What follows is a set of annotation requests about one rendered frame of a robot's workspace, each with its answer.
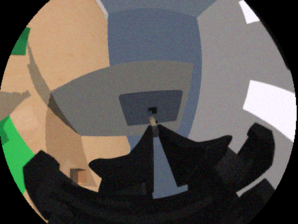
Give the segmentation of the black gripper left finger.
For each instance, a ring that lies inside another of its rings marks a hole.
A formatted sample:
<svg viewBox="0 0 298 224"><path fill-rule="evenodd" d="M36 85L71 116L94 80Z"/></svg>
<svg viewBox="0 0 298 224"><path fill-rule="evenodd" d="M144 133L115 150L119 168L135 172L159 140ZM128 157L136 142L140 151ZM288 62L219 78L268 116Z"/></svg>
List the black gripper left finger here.
<svg viewBox="0 0 298 224"><path fill-rule="evenodd" d="M89 165L98 177L108 179L146 180L150 193L154 193L154 136L149 125L138 144L128 155L109 159L95 159Z"/></svg>

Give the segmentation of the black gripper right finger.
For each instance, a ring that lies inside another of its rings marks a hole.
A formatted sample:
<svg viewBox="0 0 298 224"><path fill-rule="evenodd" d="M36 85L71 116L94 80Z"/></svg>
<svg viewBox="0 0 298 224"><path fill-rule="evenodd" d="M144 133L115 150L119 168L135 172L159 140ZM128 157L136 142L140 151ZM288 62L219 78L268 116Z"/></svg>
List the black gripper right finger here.
<svg viewBox="0 0 298 224"><path fill-rule="evenodd" d="M233 136L228 135L210 141L195 142L181 134L174 133L173 130L169 130L163 125L157 126L160 144L166 154L165 157L178 188L187 185L187 179L198 169L203 160L229 146L233 139Z"/></svg>

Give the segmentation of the green square marker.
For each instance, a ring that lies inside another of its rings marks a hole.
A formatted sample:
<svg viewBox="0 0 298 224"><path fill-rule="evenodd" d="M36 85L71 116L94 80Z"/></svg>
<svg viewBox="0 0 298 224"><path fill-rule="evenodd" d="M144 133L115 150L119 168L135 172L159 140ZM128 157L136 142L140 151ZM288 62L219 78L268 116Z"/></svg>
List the green square marker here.
<svg viewBox="0 0 298 224"><path fill-rule="evenodd" d="M25 144L24 139L19 136L19 132L17 133L16 126L11 122L10 115L0 121L0 137L3 153L5 153L5 160L11 171L11 176L13 176L20 191L24 193L26 188L22 169L33 158L34 153Z"/></svg>

